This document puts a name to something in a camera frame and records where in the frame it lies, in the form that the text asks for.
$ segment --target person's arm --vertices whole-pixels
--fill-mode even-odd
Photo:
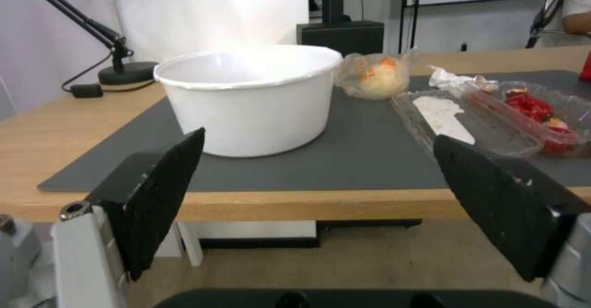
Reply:
[[[576,13],[562,19],[564,32],[570,35],[581,35],[591,32],[591,12]]]
[[[591,0],[564,0],[562,26],[567,34],[591,32]]]

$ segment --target black lamp arm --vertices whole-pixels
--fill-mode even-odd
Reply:
[[[86,30],[86,32],[94,36],[98,41],[103,43],[103,45],[105,45],[112,53],[114,70],[116,70],[116,72],[123,72],[124,66],[121,61],[122,58],[131,57],[133,55],[133,51],[125,46],[124,36],[118,34],[107,26],[88,18],[66,0],[46,1]]]

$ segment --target bowl rim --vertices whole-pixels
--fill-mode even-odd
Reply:
[[[283,78],[283,79],[254,79],[251,81],[243,81],[243,82],[202,83],[202,82],[184,82],[184,81],[177,81],[175,79],[167,79],[167,78],[161,77],[158,74],[159,72],[161,72],[161,70],[163,70],[173,64],[176,64],[178,62],[182,62],[183,60],[188,60],[191,58],[203,57],[203,56],[213,55],[213,54],[238,53],[241,51],[253,50],[253,49],[257,49],[257,48],[261,48],[261,47],[263,47],[263,48],[276,48],[276,47],[289,48],[289,47],[292,47],[292,48],[298,48],[298,49],[307,49],[309,51],[317,51],[317,52],[323,52],[326,54],[331,54],[334,56],[335,60],[331,64],[327,64],[326,66],[322,66],[321,68],[311,70],[307,74],[304,74],[301,76]],[[219,49],[219,50],[213,50],[213,51],[198,51],[198,52],[194,52],[194,53],[182,54],[177,57],[171,58],[169,60],[165,60],[165,62],[156,65],[154,67],[153,74],[154,74],[155,81],[163,83],[164,85],[181,87],[181,88],[188,89],[188,90],[223,91],[223,90],[232,90],[232,89],[260,89],[260,88],[264,88],[264,87],[293,83],[293,82],[301,81],[303,79],[309,79],[312,77],[322,75],[325,72],[327,72],[329,70],[333,70],[334,68],[340,66],[340,63],[342,62],[342,60],[343,60],[343,57],[339,52],[334,51],[333,49],[330,49],[328,47],[310,46],[310,45],[287,45],[287,44],[248,45],[248,46],[236,47],[236,48],[232,48],[232,49]]]

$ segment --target plastic bowl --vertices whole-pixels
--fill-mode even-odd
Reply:
[[[257,45],[182,55],[154,68],[183,133],[207,130],[204,152],[256,157],[297,148],[324,130],[340,53]]]

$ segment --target wooden table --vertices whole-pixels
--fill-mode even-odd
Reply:
[[[424,55],[425,64],[456,73],[580,72],[591,47]],[[40,85],[40,87],[57,87]],[[40,192],[36,186],[164,96],[160,85],[103,98],[70,96],[0,122],[0,213],[37,222],[83,193]],[[572,191],[591,202],[591,187]],[[338,220],[465,217],[449,189],[187,193],[178,220]]]

